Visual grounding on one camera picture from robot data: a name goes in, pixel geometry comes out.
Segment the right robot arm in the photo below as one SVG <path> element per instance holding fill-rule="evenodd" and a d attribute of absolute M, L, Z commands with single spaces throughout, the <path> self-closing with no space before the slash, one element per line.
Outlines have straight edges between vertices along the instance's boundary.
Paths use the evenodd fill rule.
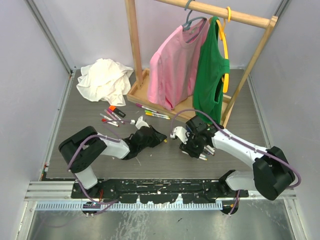
<path fill-rule="evenodd" d="M 205 123 L 199 116 L 188 120 L 184 127 L 175 127 L 170 137 L 179 139 L 180 150 L 192 158 L 205 159 L 203 151 L 221 150 L 245 163 L 250 170 L 229 170 L 218 180 L 218 190 L 225 197 L 236 191 L 258 191 L 264 198 L 275 200 L 296 180 L 283 151 L 250 143 L 223 126 Z"/>

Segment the green tank top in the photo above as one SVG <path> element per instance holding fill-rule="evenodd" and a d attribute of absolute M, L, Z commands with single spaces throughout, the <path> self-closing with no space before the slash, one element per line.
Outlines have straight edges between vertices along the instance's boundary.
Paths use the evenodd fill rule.
<path fill-rule="evenodd" d="M 221 55 L 218 45 L 221 27 L 219 18 L 212 17 L 200 48 L 193 93 L 194 109 L 206 113 L 218 124 L 221 122 L 224 95 L 222 78 L 230 73 L 230 61 Z"/>

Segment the pink t-shirt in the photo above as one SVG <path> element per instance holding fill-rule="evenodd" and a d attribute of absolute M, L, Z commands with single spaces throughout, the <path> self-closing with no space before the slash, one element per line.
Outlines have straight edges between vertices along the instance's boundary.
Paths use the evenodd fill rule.
<path fill-rule="evenodd" d="M 179 26 L 154 53 L 149 62 L 147 91 L 151 103 L 170 111 L 193 95 L 200 51 L 209 26 L 207 18 L 189 30 Z"/>

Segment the pink cap marker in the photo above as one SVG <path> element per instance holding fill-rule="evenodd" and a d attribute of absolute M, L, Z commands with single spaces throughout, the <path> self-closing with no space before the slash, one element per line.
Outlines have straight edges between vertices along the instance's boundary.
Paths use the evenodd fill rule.
<path fill-rule="evenodd" d="M 104 109 L 104 112 L 112 116 L 114 119 L 119 120 L 122 124 L 125 124 L 125 122 L 118 116 L 116 115 L 111 109 Z"/>

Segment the red cap marker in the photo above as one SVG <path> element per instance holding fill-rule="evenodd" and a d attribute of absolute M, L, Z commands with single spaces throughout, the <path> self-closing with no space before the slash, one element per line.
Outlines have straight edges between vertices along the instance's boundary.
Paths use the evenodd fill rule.
<path fill-rule="evenodd" d="M 108 119 L 106 119 L 106 118 L 103 118 L 101 121 L 102 121 L 103 123 L 107 123 L 107 124 L 109 124 L 109 125 L 112 125 L 112 126 L 115 126 L 115 127 L 119 127 L 119 125 L 118 125 L 116 122 L 113 122 L 113 121 L 108 120 Z"/>

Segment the yellow clothes hanger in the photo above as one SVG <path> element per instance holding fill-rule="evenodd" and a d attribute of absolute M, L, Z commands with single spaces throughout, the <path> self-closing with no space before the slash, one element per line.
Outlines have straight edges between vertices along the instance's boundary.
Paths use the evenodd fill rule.
<path fill-rule="evenodd" d="M 208 50 L 208 77 L 210 89 L 213 93 L 223 95 L 228 91 L 230 79 L 230 60 L 227 37 L 225 33 L 226 22 L 230 21 L 231 9 L 228 7 L 228 18 L 223 22 L 217 16 L 209 20 L 209 30 L 207 34 Z"/>

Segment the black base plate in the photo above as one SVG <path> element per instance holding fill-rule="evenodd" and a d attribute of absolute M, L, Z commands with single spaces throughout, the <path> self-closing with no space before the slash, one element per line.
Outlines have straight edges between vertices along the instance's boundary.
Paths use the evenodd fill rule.
<path fill-rule="evenodd" d="M 222 189 L 213 179 L 99 179 L 86 192 L 105 203 L 119 200 L 124 204 L 134 204 L 137 200 L 142 204 L 172 204 L 178 197 L 182 197 L 183 204 L 206 204 L 237 196 L 236 191 Z"/>

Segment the grey cap marker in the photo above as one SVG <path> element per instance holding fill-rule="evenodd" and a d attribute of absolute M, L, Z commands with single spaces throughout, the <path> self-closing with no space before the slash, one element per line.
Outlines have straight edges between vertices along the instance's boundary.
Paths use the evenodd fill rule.
<path fill-rule="evenodd" d="M 215 149 L 212 148 L 211 146 L 207 145 L 207 146 L 205 146 L 205 149 L 206 149 L 208 152 L 210 152 L 212 155 L 215 154 Z"/>

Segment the white crumpled cloth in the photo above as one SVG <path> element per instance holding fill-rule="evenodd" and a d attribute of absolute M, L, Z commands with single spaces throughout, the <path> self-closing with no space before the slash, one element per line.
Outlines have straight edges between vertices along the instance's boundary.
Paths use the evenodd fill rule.
<path fill-rule="evenodd" d="M 112 59 L 100 58 L 80 69 L 76 88 L 80 95 L 90 101 L 108 102 L 111 106 L 126 105 L 124 96 L 131 89 L 130 76 L 134 69 Z"/>

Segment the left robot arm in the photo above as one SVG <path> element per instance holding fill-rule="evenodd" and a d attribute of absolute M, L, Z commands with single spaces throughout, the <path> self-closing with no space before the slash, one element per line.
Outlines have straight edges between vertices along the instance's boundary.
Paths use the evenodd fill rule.
<path fill-rule="evenodd" d="M 91 164 L 101 155 L 120 160 L 135 158 L 142 150 L 154 148 L 167 139 L 165 134 L 153 126 L 142 126 L 127 138 L 114 139 L 98 133 L 88 126 L 64 140 L 58 150 L 67 169 L 75 175 L 82 185 L 82 192 L 88 198 L 95 198 L 100 193 L 98 179 Z"/>

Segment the green cap marker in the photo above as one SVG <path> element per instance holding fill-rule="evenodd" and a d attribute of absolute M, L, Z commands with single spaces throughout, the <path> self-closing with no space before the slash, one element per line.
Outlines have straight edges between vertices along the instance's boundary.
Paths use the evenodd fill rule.
<path fill-rule="evenodd" d="M 156 111 L 150 111 L 150 110 L 147 110 L 147 109 L 145 109 L 144 111 L 145 111 L 145 113 L 149 113 L 149 114 L 152 114 L 152 115 L 164 116 L 163 114 L 160 114 L 160 113 L 158 113 Z"/>

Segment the magenta cap marker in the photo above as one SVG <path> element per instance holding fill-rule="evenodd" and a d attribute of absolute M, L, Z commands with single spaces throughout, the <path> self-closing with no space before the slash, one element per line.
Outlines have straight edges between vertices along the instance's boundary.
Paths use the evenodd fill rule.
<path fill-rule="evenodd" d="M 143 105 L 141 105 L 141 104 L 139 104 L 139 103 L 135 103 L 135 105 L 136 105 L 137 107 L 139 107 L 139 108 L 142 108 L 142 109 L 146 109 L 146 110 L 149 110 L 149 111 L 157 112 L 156 110 L 151 109 L 151 108 L 146 107 L 146 106 L 143 106 Z"/>

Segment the orange black highlighter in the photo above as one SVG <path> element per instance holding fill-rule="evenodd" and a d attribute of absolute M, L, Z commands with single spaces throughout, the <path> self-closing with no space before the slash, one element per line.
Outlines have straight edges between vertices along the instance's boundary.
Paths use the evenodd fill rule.
<path fill-rule="evenodd" d="M 109 106 L 109 109 L 121 118 L 124 118 L 126 116 L 126 114 L 123 111 L 121 111 L 119 108 L 117 108 L 116 106 L 111 105 L 111 106 Z"/>

